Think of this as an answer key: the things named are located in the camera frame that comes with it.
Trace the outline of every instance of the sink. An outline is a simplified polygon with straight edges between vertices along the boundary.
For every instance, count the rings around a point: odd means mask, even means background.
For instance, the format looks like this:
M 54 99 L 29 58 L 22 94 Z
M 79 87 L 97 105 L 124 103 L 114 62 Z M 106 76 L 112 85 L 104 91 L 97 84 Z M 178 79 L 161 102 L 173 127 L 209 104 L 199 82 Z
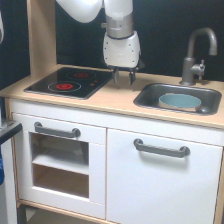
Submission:
M 162 108 L 159 105 L 159 98 L 165 94 L 172 93 L 186 94 L 199 98 L 201 100 L 200 109 L 198 111 L 184 111 L 176 108 Z M 135 98 L 134 103 L 137 106 L 145 108 L 154 108 L 198 115 L 211 115 L 217 113 L 221 97 L 222 94 L 220 92 L 212 89 L 156 83 L 145 86 L 141 93 Z

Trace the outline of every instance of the blue bowl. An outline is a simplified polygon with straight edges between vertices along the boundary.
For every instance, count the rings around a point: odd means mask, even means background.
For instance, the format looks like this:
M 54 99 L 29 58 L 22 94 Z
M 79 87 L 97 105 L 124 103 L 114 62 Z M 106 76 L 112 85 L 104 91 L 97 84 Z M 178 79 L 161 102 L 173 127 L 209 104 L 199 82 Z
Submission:
M 166 94 L 159 98 L 159 105 L 169 109 L 197 111 L 201 107 L 201 100 L 191 95 Z

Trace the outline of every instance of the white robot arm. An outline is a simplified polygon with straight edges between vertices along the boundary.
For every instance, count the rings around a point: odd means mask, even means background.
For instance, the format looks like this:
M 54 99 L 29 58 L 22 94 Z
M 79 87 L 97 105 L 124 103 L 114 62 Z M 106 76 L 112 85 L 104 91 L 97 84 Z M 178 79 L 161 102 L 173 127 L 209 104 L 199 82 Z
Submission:
M 1 5 L 0 5 L 0 44 L 3 41 L 3 37 L 4 37 L 4 28 L 3 28 L 2 15 L 1 15 Z
M 59 5 L 75 20 L 88 23 L 105 8 L 107 32 L 104 37 L 104 60 L 117 83 L 120 68 L 130 71 L 130 84 L 135 81 L 139 62 L 140 44 L 133 30 L 132 0 L 57 0 Z

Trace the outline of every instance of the chrome faucet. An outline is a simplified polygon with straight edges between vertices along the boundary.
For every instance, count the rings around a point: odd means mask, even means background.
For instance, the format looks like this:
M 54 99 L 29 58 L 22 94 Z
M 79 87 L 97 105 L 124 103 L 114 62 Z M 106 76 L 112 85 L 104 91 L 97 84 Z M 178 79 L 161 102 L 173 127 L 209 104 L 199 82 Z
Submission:
M 194 75 L 198 75 L 200 80 L 204 75 L 204 60 L 201 61 L 201 64 L 194 64 L 195 58 L 193 57 L 195 39 L 197 36 L 204 34 L 208 35 L 210 41 L 209 55 L 217 55 L 217 40 L 213 30 L 210 28 L 195 30 L 190 36 L 188 44 L 188 54 L 187 57 L 184 58 L 182 80 L 180 82 L 181 85 L 193 86 L 195 85 Z

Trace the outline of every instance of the stovetop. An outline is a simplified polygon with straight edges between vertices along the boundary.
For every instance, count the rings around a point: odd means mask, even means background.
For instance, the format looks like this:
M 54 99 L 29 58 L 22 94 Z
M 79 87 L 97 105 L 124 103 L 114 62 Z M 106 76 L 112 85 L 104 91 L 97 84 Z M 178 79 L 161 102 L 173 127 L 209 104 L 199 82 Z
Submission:
M 88 99 L 112 79 L 109 72 L 61 68 L 24 91 L 38 94 Z

